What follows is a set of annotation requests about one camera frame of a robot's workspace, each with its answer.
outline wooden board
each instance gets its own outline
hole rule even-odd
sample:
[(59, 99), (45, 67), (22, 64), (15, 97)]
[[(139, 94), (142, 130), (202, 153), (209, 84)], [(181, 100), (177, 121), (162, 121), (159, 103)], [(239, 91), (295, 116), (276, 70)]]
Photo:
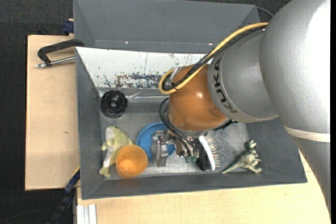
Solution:
[(325, 224), (330, 223), (312, 172), (308, 183), (82, 200), (96, 204), (98, 224)]
[[(28, 36), (25, 188), (64, 188), (79, 166), (74, 61), (37, 68), (39, 48), (71, 36)], [(50, 54), (51, 60), (74, 49)]]

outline black clamp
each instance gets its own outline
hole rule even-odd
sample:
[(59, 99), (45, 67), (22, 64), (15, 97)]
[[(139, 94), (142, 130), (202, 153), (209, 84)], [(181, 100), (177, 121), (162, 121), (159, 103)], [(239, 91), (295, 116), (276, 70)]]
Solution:
[(55, 65), (57, 63), (62, 63), (62, 62), (66, 62), (66, 61), (70, 61), (70, 60), (74, 60), (75, 57), (68, 57), (68, 58), (64, 58), (64, 59), (60, 59), (60, 60), (56, 60), (56, 61), (51, 61), (47, 54), (50, 54), (52, 52), (55, 51), (59, 51), (59, 50), (64, 50), (64, 49), (68, 49), (71, 47), (84, 47), (84, 43), (78, 39), (72, 39), (72, 40), (67, 40), (64, 42), (60, 42), (57, 44), (53, 44), (53, 45), (49, 45), (43, 48), (40, 48), (37, 56), (44, 62), (44, 63), (40, 63), (37, 65), (37, 67), (49, 67), (52, 65)]

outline pale yellow figurine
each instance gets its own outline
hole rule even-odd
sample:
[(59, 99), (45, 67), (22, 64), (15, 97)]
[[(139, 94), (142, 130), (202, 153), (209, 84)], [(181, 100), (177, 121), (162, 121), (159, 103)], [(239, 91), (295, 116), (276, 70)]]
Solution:
[(101, 175), (110, 177), (110, 166), (115, 164), (118, 151), (126, 145), (133, 144), (128, 136), (120, 129), (114, 126), (105, 129), (105, 142), (101, 145), (101, 149), (106, 151), (102, 168), (99, 170)]

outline plastic dinosaur figure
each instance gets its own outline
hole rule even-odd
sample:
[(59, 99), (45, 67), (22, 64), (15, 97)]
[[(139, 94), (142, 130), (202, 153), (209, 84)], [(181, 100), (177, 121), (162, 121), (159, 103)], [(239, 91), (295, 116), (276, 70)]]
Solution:
[(99, 173), (105, 175), (105, 177), (110, 177), (110, 166), (115, 164), (118, 151), (123, 146), (133, 144), (133, 142), (122, 130), (114, 126), (105, 129), (105, 139), (106, 141), (101, 145), (101, 149), (106, 151), (106, 155)]
[(222, 174), (228, 173), (239, 167), (249, 169), (250, 171), (258, 174), (262, 171), (261, 168), (256, 169), (255, 166), (261, 159), (258, 158), (258, 154), (255, 150), (256, 142), (253, 140), (247, 142), (247, 149), (241, 153), (237, 159), (230, 164), (226, 169), (222, 171)]

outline blue lid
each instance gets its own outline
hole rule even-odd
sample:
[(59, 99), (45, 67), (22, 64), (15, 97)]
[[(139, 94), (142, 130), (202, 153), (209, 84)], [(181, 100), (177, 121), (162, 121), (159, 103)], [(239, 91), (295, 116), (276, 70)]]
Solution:
[[(137, 146), (141, 147), (147, 154), (148, 160), (153, 161), (153, 156), (151, 152), (152, 146), (152, 135), (159, 130), (167, 130), (167, 127), (162, 122), (154, 122), (148, 124), (145, 128), (143, 128), (138, 137), (136, 138)], [(175, 151), (174, 145), (167, 145), (168, 154), (171, 155)]]

